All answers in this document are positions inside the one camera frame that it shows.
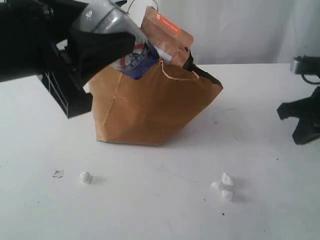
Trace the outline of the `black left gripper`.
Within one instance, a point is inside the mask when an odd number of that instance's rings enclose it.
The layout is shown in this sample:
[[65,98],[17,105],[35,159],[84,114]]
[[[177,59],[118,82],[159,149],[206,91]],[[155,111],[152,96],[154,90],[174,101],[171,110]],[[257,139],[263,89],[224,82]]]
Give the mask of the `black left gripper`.
[[[41,40],[64,40],[83,10],[78,0],[3,0],[0,3],[0,80],[37,75],[68,119],[92,110],[92,94],[77,88],[68,76],[43,72]],[[72,27],[67,53],[77,85],[85,85],[103,68],[133,51],[136,37],[128,32],[93,33]]]

